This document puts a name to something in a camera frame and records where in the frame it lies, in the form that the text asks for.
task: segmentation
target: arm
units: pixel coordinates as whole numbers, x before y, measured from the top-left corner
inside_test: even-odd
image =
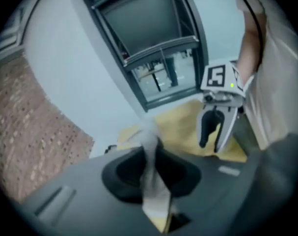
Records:
[[[263,38],[263,47],[266,37],[266,16],[264,13],[255,14],[259,22]],[[245,85],[250,76],[256,71],[260,55],[260,41],[257,25],[250,12],[244,12],[245,33],[243,36],[241,51],[237,62],[237,68]]]

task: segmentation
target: brick wall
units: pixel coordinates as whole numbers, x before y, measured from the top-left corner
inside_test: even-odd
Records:
[[[21,56],[0,67],[0,185],[21,201],[94,141],[49,102]]]

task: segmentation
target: window frame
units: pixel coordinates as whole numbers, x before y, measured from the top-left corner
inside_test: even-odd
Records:
[[[204,67],[208,64],[209,58],[201,18],[193,0],[181,0],[181,2],[184,5],[187,15],[190,19],[192,30],[194,31],[195,35],[181,37],[179,39],[173,39],[171,41],[160,43],[154,47],[148,48],[133,56],[130,56],[129,58],[132,59],[130,59],[131,61],[129,62],[123,59],[119,51],[119,47],[116,44],[114,37],[112,36],[110,29],[108,28],[107,23],[101,14],[101,11],[99,10],[99,7],[107,1],[109,0],[84,0],[97,29],[100,31],[101,36],[104,39],[106,45],[108,46],[110,52],[112,53],[120,71],[122,72],[124,78],[130,85],[132,91],[134,92],[136,98],[140,102],[145,112],[148,112],[149,109],[201,92],[200,85],[204,72]],[[176,13],[176,18],[179,21],[176,4],[174,0],[172,1]],[[133,76],[131,70],[135,69],[138,65],[146,63],[146,61],[148,60],[152,60],[154,57],[159,58],[160,54],[157,52],[157,50],[160,50],[158,49],[159,47],[160,49],[162,47],[163,51],[167,51],[167,53],[174,53],[176,51],[192,49],[193,64],[195,71],[195,86],[148,102],[144,93],[142,92],[142,89],[137,83],[135,77]]]

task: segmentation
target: person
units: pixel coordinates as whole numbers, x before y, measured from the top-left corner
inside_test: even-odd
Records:
[[[170,86],[172,88],[178,86],[177,74],[176,74],[176,71],[175,71],[174,57],[171,56],[171,57],[165,58],[165,63],[166,63],[165,70],[166,70],[167,76],[171,80]]]
[[[275,0],[236,0],[245,33],[237,68],[247,87],[244,112],[261,150],[298,134],[298,35]],[[263,48],[260,60],[260,48]]]

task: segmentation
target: white shirt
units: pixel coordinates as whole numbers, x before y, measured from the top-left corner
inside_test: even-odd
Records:
[[[247,1],[267,17],[262,63],[244,106],[259,147],[265,149],[289,133],[298,134],[298,35],[275,0]],[[243,0],[236,2],[249,12]]]

